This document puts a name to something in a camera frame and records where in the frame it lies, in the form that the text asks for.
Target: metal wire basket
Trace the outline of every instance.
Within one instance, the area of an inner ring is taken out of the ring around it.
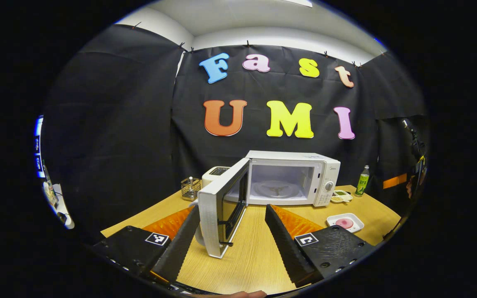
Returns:
[[[201,188],[201,179],[188,177],[181,181],[181,196],[185,200],[194,201],[198,197],[198,191]]]

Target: white ceiling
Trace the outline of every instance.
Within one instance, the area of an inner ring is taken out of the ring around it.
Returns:
[[[148,7],[176,20],[195,37],[233,28],[283,27],[331,36],[373,55],[385,51],[373,36],[315,2],[310,8],[283,0],[161,0]]]

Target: blue letter f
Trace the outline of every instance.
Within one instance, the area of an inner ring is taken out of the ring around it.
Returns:
[[[208,83],[212,84],[216,81],[220,81],[221,79],[227,77],[227,73],[220,71],[220,68],[223,70],[227,69],[227,63],[225,62],[225,60],[222,60],[227,58],[229,58],[229,55],[227,55],[227,53],[221,53],[200,62],[199,65],[204,66],[207,74],[209,75],[209,79],[207,80]]]

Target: white wall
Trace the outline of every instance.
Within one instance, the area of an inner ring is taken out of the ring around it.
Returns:
[[[131,13],[116,24],[134,26],[139,22],[141,22],[137,25],[139,28],[159,34],[177,45],[185,42],[182,46],[184,49],[190,50],[193,46],[194,36],[187,29],[164,13],[148,7],[143,7],[140,10]]]
[[[246,40],[250,41],[250,45],[292,47],[317,53],[327,51],[329,56],[347,62],[355,61],[357,65],[364,64],[377,56],[329,36],[279,27],[249,27],[212,32],[196,36],[192,47],[197,50],[217,46],[245,45]]]

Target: yellow letter m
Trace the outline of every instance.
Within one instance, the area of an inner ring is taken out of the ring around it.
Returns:
[[[312,110],[310,104],[303,102],[298,103],[292,114],[290,114],[282,101],[270,100],[266,105],[271,109],[271,123],[270,129],[266,131],[267,135],[271,137],[282,136],[282,130],[279,125],[279,123],[281,123],[284,132],[286,132],[286,135],[289,137],[292,136],[296,125],[296,137],[314,137],[314,133],[310,127],[310,110]]]

